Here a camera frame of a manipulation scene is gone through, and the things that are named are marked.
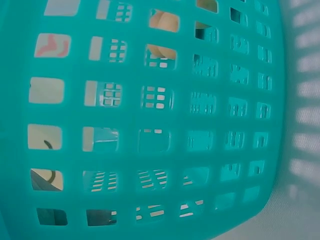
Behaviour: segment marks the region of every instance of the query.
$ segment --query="black cable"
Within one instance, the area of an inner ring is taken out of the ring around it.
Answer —
[[[53,149],[53,147],[52,147],[52,145],[51,145],[50,142],[48,142],[47,140],[44,140],[44,143],[45,143],[45,145],[47,145],[47,147],[48,147],[49,149]],[[47,180],[47,182],[50,183],[50,184],[52,184],[53,181],[55,180],[55,178],[56,178],[56,171],[51,170],[51,177],[50,177],[49,180]]]

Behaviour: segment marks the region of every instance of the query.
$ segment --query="beige object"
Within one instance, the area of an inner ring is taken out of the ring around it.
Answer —
[[[179,29],[179,17],[172,13],[165,12],[158,23],[158,28],[176,33]],[[166,58],[176,59],[177,53],[175,50],[163,46],[159,46],[158,49]]]
[[[150,21],[149,21],[149,27],[150,28],[158,28],[158,23],[159,23],[159,20],[160,18],[162,17],[162,15],[164,14],[163,11],[159,11],[157,10],[155,15],[153,15],[151,18],[150,18]],[[158,46],[156,45],[152,45],[152,44],[148,44],[147,45],[148,49],[150,50],[150,52],[158,57],[158,58],[163,58],[164,56],[162,55],[162,53],[159,51],[158,49]]]
[[[218,4],[216,0],[197,0],[196,6],[205,10],[208,10],[210,12],[217,13],[218,12]],[[206,29],[210,26],[201,22],[196,22],[195,28],[196,29]]]

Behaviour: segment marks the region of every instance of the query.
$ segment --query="gray floor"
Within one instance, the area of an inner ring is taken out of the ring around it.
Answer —
[[[286,136],[266,208],[216,240],[320,239],[320,0],[279,0],[287,29]]]

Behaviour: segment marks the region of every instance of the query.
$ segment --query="teal plastic basket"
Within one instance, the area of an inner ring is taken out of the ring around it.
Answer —
[[[195,0],[1,3],[0,231],[11,240],[208,240],[263,209],[284,122],[277,0],[219,0],[218,13]],[[155,10],[179,16],[178,32],[150,28]],[[35,190],[35,169],[61,173],[60,189]],[[108,223],[89,223],[95,210]]]

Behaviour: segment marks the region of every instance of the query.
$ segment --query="teal plastic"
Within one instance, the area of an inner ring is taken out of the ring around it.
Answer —
[[[218,14],[195,0],[111,1],[96,19],[99,2],[64,16],[44,15],[45,0],[0,11],[0,212],[10,239],[207,240],[255,216],[272,191],[284,122],[278,1],[220,0]],[[178,15],[179,31],[149,28],[154,9]],[[195,21],[212,27],[196,31]],[[68,35],[68,55],[35,56],[39,34]],[[89,59],[94,36],[100,60]],[[154,58],[147,44],[177,59]],[[63,101],[30,103],[32,77],[63,80]],[[87,81],[98,82],[94,106],[84,104]],[[59,127],[61,149],[29,149],[29,124]],[[60,171],[63,191],[33,190],[30,169]],[[67,225],[40,225],[37,208],[65,211]],[[111,210],[116,224],[88,226],[87,210]]]

